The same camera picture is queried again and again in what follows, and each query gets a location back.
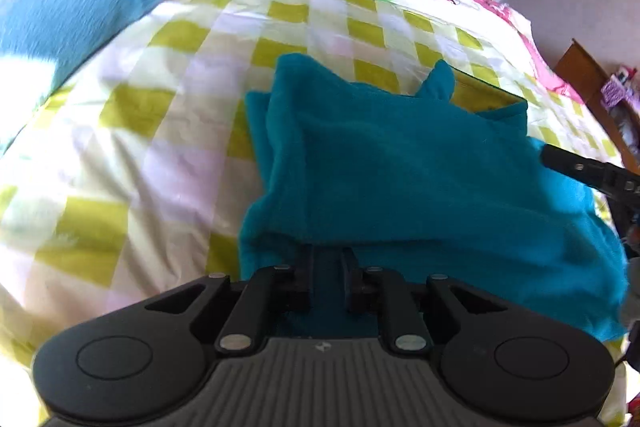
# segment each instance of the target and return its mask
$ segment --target folded teal fabric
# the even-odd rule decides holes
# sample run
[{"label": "folded teal fabric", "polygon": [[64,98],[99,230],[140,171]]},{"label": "folded teal fabric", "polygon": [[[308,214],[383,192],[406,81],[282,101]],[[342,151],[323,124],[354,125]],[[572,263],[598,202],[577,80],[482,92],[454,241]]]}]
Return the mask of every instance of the folded teal fabric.
[{"label": "folded teal fabric", "polygon": [[626,260],[591,190],[542,166],[526,102],[471,114],[449,103],[453,85],[444,62],[401,96],[279,58],[272,92],[246,96],[265,195],[242,224],[242,277],[301,243],[350,246],[361,266],[446,273],[620,336]]},{"label": "folded teal fabric", "polygon": [[161,0],[0,0],[0,156],[76,68]]}]

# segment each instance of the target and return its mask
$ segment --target screw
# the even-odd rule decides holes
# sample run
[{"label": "screw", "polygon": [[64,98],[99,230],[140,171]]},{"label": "screw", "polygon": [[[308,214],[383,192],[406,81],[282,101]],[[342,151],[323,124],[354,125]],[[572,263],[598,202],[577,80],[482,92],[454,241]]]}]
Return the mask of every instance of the screw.
[{"label": "screw", "polygon": [[420,351],[426,345],[427,341],[420,335],[401,335],[396,338],[396,347],[403,351]]},{"label": "screw", "polygon": [[232,333],[220,339],[220,347],[227,351],[242,351],[251,346],[251,338],[242,333]]}]

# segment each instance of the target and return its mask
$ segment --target teal cloth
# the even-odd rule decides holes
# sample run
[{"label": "teal cloth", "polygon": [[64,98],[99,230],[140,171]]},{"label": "teal cloth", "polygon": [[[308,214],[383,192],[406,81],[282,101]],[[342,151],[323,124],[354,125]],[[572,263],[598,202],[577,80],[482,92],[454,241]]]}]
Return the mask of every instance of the teal cloth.
[{"label": "teal cloth", "polygon": [[0,0],[0,156],[76,68],[161,0]]},{"label": "teal cloth", "polygon": [[471,114],[449,103],[453,88],[443,61],[401,96],[280,57],[272,92],[246,96],[265,195],[242,224],[242,277],[291,263],[300,243],[349,245],[361,266],[412,282],[446,273],[620,336],[626,260],[591,189],[542,166],[526,102]]}]

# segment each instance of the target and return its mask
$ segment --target bed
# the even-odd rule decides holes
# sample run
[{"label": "bed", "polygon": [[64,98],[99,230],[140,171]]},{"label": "bed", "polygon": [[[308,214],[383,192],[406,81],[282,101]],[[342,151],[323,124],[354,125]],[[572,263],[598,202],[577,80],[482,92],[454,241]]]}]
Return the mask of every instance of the bed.
[{"label": "bed", "polygon": [[[76,71],[0,158],[4,355],[28,367],[34,350],[63,328],[204,273],[238,277],[238,232],[262,191],[242,99],[270,89],[281,54],[306,53],[346,80],[400,93],[415,92],[444,58],[526,99],[529,136],[622,164],[584,105],[540,83],[522,38],[532,41],[530,23],[491,7],[487,0],[158,5]],[[596,205],[609,219],[599,194]],[[623,371],[603,413],[611,425],[623,419]]]}]

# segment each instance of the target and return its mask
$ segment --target wooden furniture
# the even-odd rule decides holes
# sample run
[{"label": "wooden furniture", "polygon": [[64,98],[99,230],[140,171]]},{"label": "wooden furniture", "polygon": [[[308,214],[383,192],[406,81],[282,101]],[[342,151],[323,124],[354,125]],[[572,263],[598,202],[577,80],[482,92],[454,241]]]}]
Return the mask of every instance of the wooden furniture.
[{"label": "wooden furniture", "polygon": [[[598,123],[604,128],[611,141],[620,151],[625,167],[636,174],[640,174],[638,161],[624,143],[613,118],[611,118],[606,109],[602,107],[602,94],[600,93],[600,89],[602,89],[602,86],[609,80],[607,72],[603,70],[594,58],[575,40],[555,66],[554,72],[560,78],[571,84],[584,100],[591,114],[598,120]],[[636,129],[640,129],[640,119],[638,115],[636,115],[636,112],[629,107],[629,113],[635,120],[634,124]]]}]

